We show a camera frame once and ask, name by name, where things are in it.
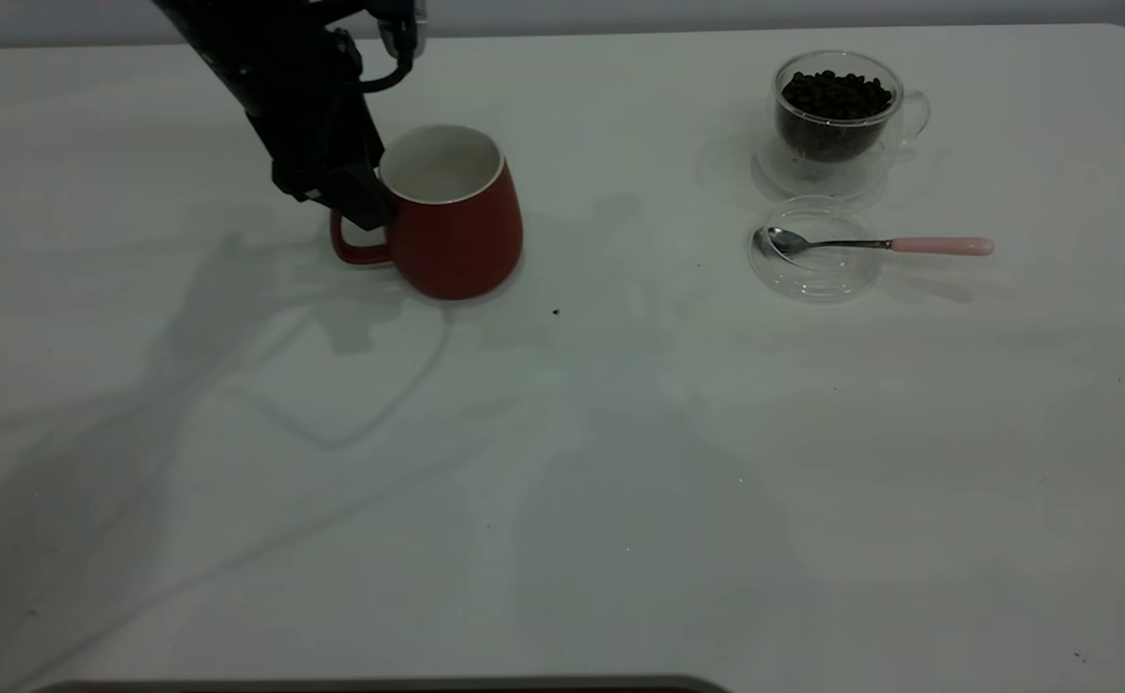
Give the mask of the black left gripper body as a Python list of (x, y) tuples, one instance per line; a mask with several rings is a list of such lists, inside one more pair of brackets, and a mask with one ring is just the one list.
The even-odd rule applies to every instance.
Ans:
[(328, 169), (378, 153), (356, 48), (306, 1), (158, 1), (159, 12), (236, 98), (268, 158)]

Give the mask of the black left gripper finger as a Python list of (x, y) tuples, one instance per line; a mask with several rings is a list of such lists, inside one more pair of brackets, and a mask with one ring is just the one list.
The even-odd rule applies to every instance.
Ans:
[(328, 163), (303, 163), (288, 159), (272, 159), (271, 180), (282, 194), (298, 202), (328, 202), (321, 184), (327, 180)]
[(371, 166), (341, 166), (315, 176), (307, 197), (364, 231), (386, 227), (395, 218), (395, 202)]

